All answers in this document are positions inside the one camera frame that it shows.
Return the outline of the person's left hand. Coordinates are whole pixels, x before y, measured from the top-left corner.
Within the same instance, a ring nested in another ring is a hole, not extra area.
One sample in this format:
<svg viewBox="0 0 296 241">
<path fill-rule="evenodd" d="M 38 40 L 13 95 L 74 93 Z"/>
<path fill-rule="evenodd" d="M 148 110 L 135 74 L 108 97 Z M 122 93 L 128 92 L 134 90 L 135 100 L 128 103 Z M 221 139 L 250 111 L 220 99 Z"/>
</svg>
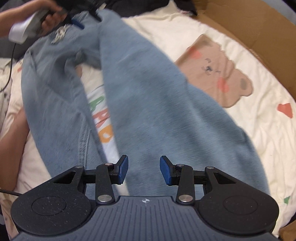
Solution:
<svg viewBox="0 0 296 241">
<path fill-rule="evenodd" d="M 60 24 L 65 18 L 65 15 L 61 14 L 62 7 L 59 6 L 55 1 L 48 0 L 36 0 L 30 1 L 24 4 L 22 7 L 23 19 L 30 17 L 33 13 L 40 10 L 48 10 L 51 14 L 46 15 L 41 24 L 40 35 L 46 35 L 48 32 L 53 30 L 57 25 Z"/>
</svg>

